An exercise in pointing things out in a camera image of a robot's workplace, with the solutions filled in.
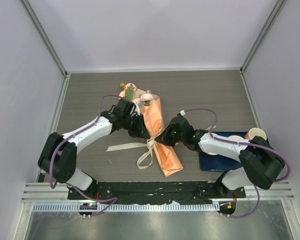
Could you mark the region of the light pink fake flower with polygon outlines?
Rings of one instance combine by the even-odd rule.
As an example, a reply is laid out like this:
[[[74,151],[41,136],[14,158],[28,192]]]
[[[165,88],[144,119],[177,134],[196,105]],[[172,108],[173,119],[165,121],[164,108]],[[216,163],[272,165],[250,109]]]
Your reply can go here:
[[[140,95],[140,102],[146,106],[149,107],[155,102],[155,97],[151,94],[151,92],[148,90],[146,93],[143,93]]]

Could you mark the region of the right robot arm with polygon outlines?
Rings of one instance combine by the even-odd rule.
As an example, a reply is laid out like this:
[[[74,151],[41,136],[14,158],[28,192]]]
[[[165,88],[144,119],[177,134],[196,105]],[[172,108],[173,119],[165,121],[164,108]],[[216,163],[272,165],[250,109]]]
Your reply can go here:
[[[239,141],[210,130],[195,129],[181,114],[170,121],[155,141],[170,147],[182,143],[191,151],[214,153],[239,162],[240,168],[225,171],[215,182],[214,191],[223,198],[245,186],[268,190],[286,166],[284,159],[262,137]]]

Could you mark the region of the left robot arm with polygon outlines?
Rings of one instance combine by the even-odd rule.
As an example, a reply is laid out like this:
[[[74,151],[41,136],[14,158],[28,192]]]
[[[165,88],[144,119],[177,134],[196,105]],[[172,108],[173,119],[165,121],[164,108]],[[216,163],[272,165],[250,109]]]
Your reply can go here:
[[[138,105],[125,98],[74,131],[51,133],[37,163],[48,174],[51,188],[58,183],[68,184],[83,198],[92,199],[97,194],[97,181],[77,167],[77,155],[96,140],[121,129],[132,138],[150,138]]]

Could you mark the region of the orange beige wrapping paper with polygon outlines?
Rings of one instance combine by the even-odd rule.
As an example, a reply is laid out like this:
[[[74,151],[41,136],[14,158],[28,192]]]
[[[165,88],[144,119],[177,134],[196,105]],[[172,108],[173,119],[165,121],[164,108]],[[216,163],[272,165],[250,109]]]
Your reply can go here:
[[[180,172],[184,169],[183,165],[174,148],[165,143],[162,137],[165,126],[160,97],[149,90],[140,89],[137,90],[136,96],[140,114],[150,137],[145,144],[147,151],[138,158],[137,167],[141,170],[146,169],[152,165],[153,158],[156,158],[165,177]]]

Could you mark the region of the peach fake flower with buds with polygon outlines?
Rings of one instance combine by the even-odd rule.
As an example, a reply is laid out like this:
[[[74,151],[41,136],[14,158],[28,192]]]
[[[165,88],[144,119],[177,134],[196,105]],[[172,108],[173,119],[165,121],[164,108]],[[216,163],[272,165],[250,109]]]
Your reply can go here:
[[[137,90],[137,87],[133,83],[120,83],[120,87],[122,91],[119,93],[121,98],[125,98],[127,100],[132,101],[134,99],[134,93]]]

